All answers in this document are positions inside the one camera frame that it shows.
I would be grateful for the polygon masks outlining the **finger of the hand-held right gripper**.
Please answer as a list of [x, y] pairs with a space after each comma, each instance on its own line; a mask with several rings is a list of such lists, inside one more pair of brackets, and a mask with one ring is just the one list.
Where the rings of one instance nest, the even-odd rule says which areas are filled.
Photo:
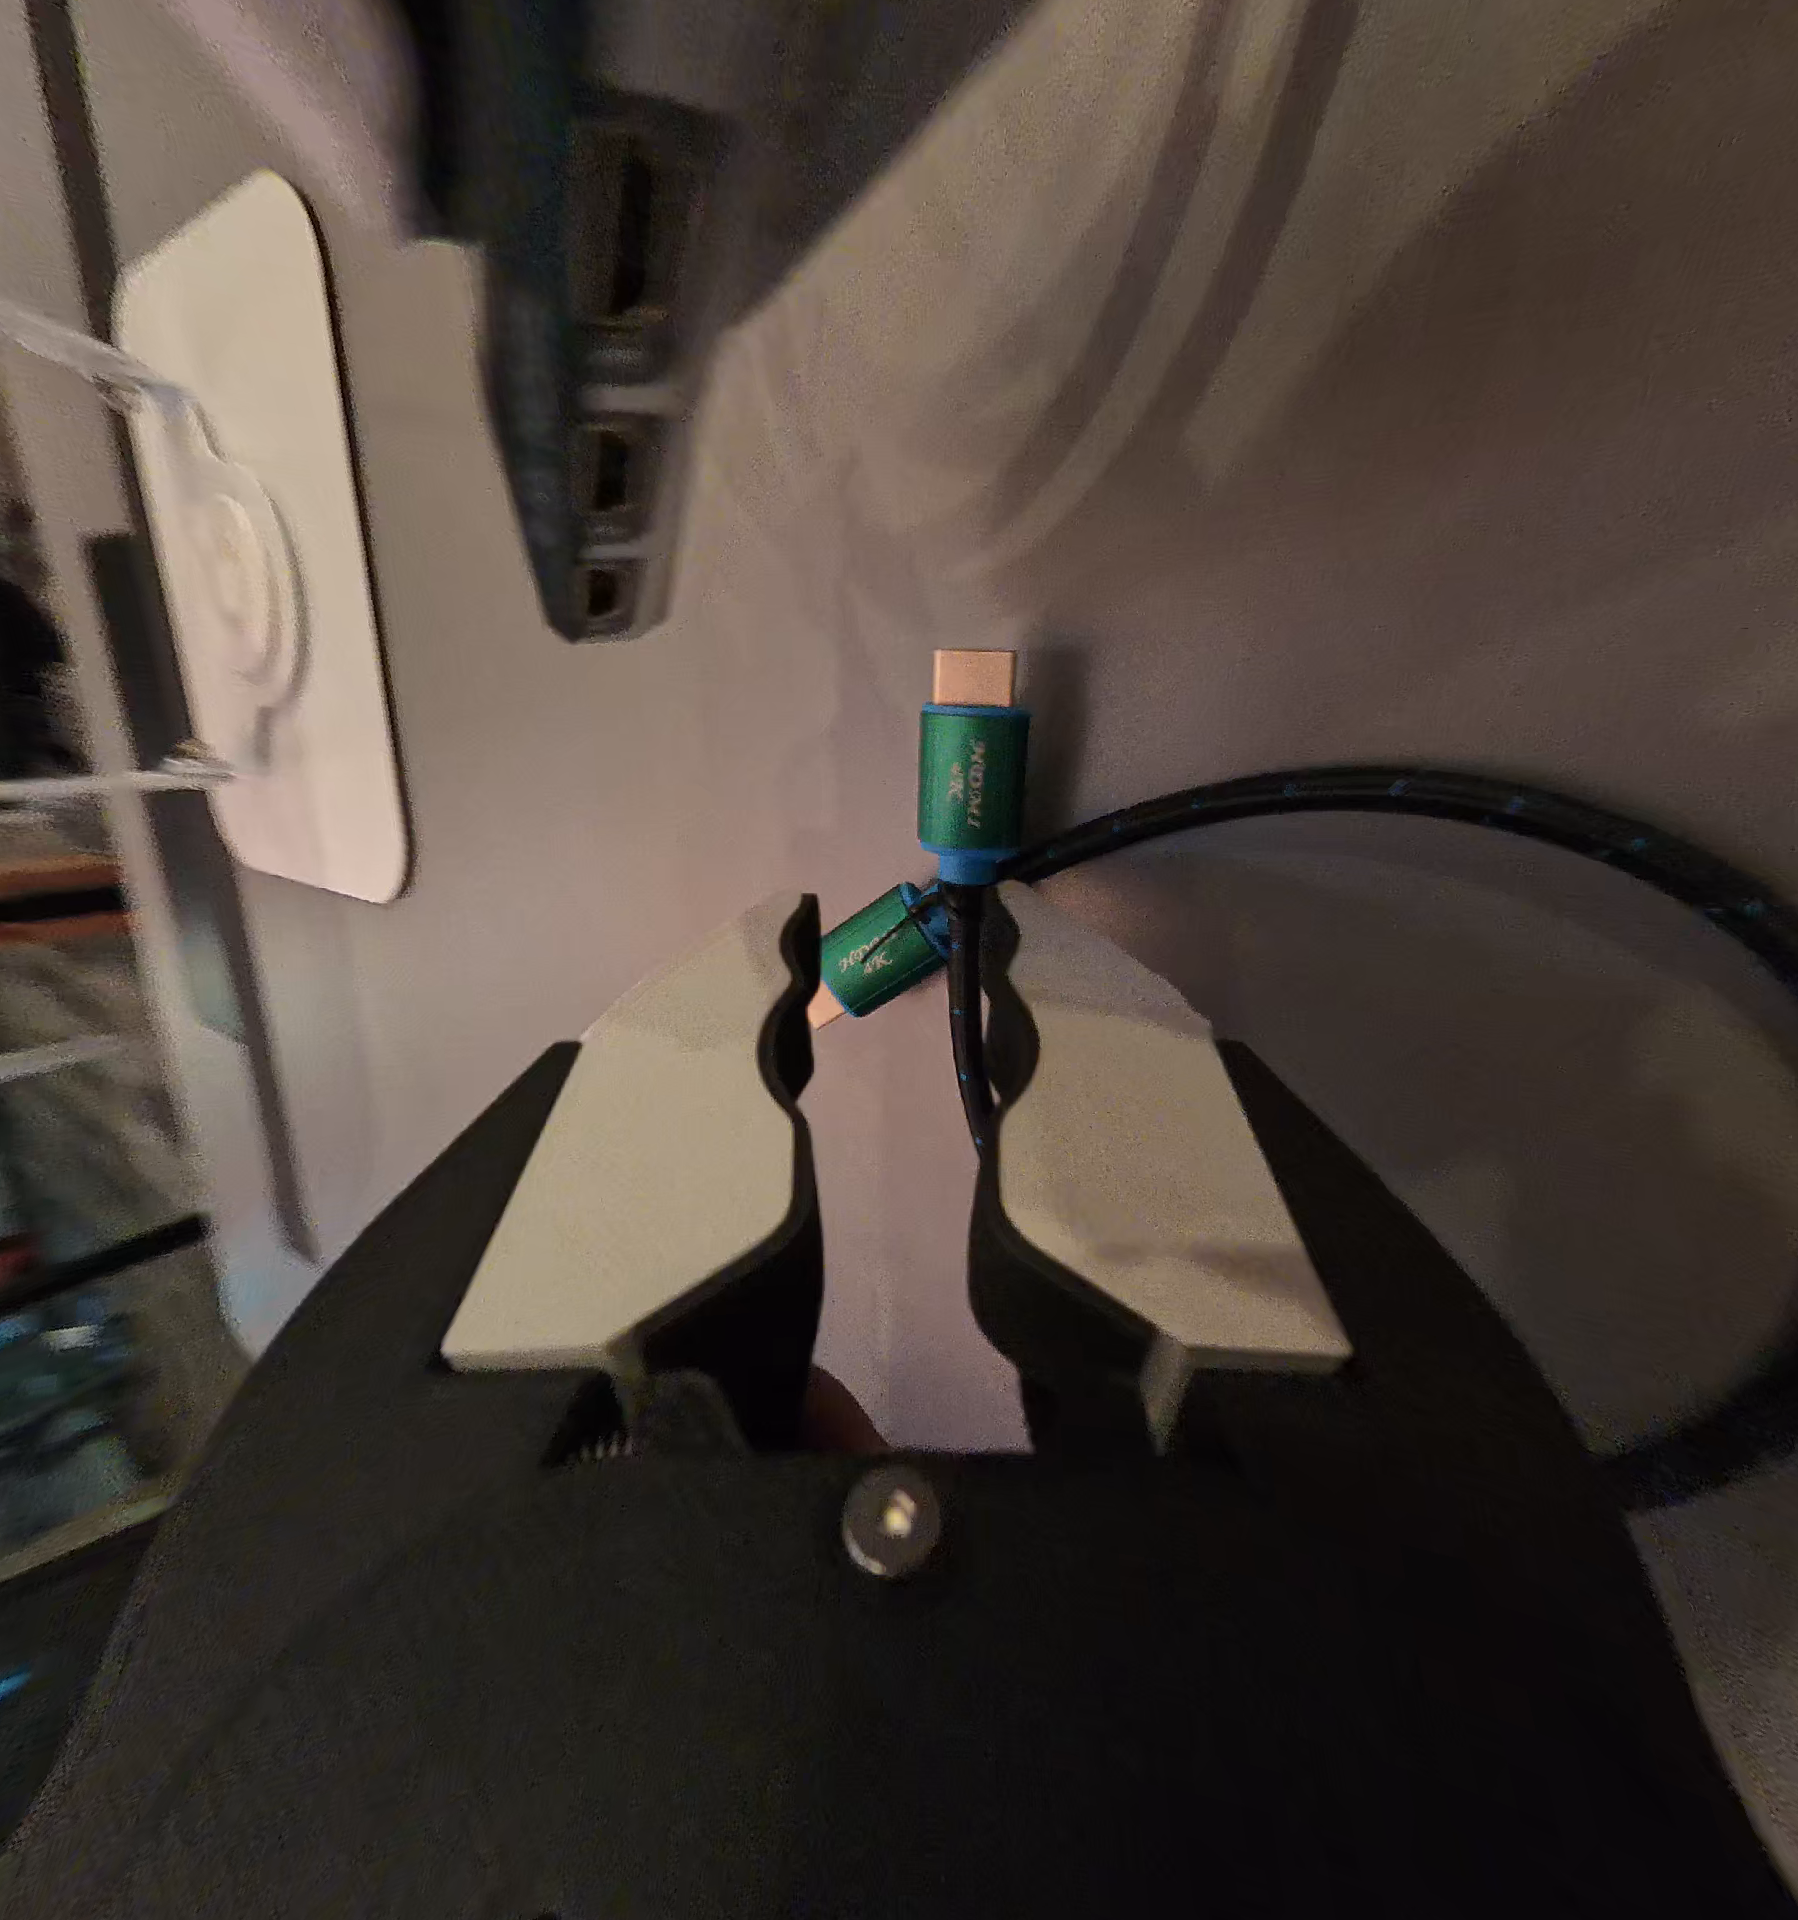
[[694, 115], [681, 387], [863, 198], [1029, 2], [706, 2], [680, 24]]
[[575, 13], [565, 2], [398, 4], [432, 233], [487, 256], [536, 256], [558, 238]]

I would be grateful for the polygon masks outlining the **black braided cable green plugs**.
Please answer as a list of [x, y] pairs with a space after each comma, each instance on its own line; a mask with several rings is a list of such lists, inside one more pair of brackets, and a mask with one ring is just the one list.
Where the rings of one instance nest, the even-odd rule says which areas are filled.
[[[1596, 862], [1673, 899], [1728, 941], [1798, 1005], [1798, 907], [1766, 883], [1667, 829], [1531, 782], [1434, 767], [1338, 764], [1238, 774], [1137, 800], [1045, 839], [1026, 839], [1030, 711], [1015, 696], [955, 697], [921, 708], [917, 837], [938, 879], [872, 907], [872, 946], [925, 944], [948, 926], [944, 959], [952, 1068], [966, 1131], [985, 1157], [1000, 1128], [1000, 1085], [985, 1039], [978, 924], [1004, 881], [1039, 883], [1116, 851], [1211, 827], [1297, 815], [1441, 820], [1528, 837]], [[1622, 1507], [1648, 1512], [1724, 1491], [1798, 1453], [1798, 1320], [1721, 1401], [1669, 1427], [1596, 1455]]]

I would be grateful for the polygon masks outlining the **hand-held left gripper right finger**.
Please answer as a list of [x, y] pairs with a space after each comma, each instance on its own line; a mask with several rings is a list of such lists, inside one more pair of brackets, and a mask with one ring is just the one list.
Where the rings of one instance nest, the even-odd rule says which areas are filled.
[[1338, 1373], [1352, 1336], [1211, 1023], [1019, 881], [985, 982], [998, 1110], [968, 1288], [1035, 1448], [1168, 1453], [1210, 1378]]

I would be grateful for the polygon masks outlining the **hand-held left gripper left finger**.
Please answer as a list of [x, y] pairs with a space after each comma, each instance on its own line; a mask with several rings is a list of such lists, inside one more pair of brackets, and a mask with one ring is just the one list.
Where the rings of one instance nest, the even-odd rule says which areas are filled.
[[771, 895], [579, 1036], [443, 1341], [462, 1373], [711, 1380], [800, 1441], [824, 1294], [809, 1002], [819, 904]]

